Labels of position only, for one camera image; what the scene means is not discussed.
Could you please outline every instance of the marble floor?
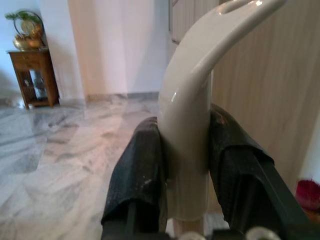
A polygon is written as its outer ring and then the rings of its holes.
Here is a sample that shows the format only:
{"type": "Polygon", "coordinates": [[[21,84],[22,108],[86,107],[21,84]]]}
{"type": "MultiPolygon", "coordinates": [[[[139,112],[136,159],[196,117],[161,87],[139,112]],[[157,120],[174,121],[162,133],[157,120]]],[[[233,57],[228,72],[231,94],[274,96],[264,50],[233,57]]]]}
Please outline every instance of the marble floor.
{"type": "MultiPolygon", "coordinates": [[[[112,170],[157,106],[115,95],[86,106],[1,107],[0,240],[100,239],[112,170]]],[[[220,215],[206,218],[207,229],[225,227],[220,215]]]]}

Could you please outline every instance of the decorative plant arrangement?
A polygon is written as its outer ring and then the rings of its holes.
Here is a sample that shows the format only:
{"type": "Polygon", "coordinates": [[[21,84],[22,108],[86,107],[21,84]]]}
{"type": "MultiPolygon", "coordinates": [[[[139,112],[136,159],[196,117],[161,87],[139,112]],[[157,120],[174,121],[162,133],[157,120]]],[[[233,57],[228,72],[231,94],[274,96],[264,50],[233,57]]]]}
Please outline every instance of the decorative plant arrangement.
{"type": "Polygon", "coordinates": [[[37,14],[29,10],[20,10],[16,13],[7,13],[4,16],[6,19],[13,21],[17,32],[13,44],[17,49],[25,51],[39,49],[44,46],[42,41],[43,22],[37,14]],[[17,27],[18,21],[20,21],[20,31],[17,27]]]}

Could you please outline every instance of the wooden cabinet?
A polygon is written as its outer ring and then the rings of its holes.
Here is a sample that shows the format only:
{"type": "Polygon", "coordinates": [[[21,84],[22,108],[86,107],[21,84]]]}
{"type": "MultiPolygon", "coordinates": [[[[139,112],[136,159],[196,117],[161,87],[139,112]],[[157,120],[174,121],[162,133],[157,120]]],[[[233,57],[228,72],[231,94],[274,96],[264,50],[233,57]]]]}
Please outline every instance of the wooden cabinet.
{"type": "Polygon", "coordinates": [[[25,108],[59,103],[49,50],[9,51],[25,108]]]}

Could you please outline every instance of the curved white metal bar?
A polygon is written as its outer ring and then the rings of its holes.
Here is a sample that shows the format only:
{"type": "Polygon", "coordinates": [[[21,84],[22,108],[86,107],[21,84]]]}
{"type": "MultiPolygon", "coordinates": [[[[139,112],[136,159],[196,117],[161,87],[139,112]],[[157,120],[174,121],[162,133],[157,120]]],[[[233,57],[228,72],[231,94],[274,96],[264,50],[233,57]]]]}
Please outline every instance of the curved white metal bar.
{"type": "Polygon", "coordinates": [[[177,47],[158,100],[171,217],[195,220],[207,209],[207,134],[212,91],[207,76],[228,49],[284,2],[226,2],[199,19],[177,47]]]}

